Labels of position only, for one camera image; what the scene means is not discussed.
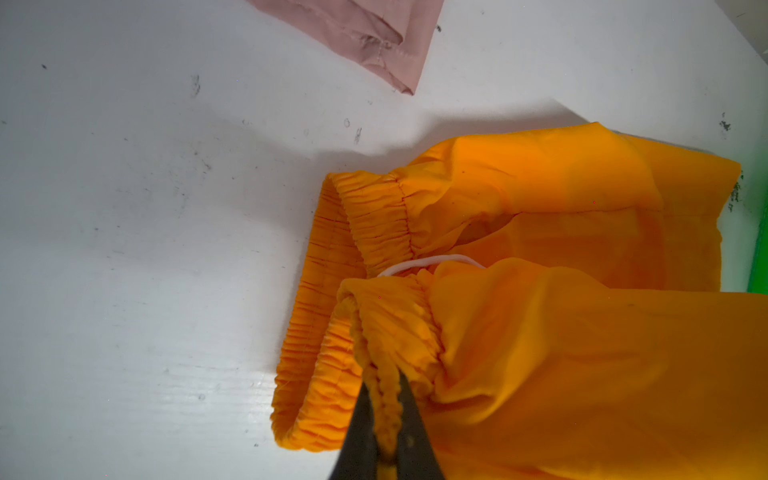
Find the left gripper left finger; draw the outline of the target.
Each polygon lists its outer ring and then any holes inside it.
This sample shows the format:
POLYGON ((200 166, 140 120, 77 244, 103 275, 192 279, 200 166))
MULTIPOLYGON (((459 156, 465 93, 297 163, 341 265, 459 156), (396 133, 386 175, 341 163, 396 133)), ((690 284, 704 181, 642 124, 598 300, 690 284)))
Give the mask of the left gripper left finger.
POLYGON ((361 384, 345 440, 329 476, 330 480, 375 480, 378 446, 370 394, 361 384))

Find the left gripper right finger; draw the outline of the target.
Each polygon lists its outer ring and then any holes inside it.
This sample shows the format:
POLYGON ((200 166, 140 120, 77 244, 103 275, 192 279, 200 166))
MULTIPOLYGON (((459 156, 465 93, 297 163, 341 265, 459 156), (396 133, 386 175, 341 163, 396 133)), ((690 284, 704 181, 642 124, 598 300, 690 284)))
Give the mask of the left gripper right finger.
POLYGON ((398 433, 396 468, 398 480, 444 480, 409 381, 400 373, 402 425, 398 433))

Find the orange shorts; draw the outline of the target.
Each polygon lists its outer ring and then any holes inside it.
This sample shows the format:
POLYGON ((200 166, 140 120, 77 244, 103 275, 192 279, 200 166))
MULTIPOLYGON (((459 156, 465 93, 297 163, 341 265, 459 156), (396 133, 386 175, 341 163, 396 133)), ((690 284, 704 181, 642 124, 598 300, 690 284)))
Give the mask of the orange shorts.
POLYGON ((721 288, 736 162, 592 123, 323 182, 276 370, 284 449, 407 377, 447 479, 763 479, 767 299, 721 288))

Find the pink shorts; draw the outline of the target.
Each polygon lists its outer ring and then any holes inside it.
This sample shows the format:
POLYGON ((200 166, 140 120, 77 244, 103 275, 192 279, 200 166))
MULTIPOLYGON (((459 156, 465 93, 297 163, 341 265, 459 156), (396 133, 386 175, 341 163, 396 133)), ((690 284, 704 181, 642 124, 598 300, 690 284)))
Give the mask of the pink shorts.
POLYGON ((258 10, 413 95, 443 3, 429 0, 259 0, 258 10))

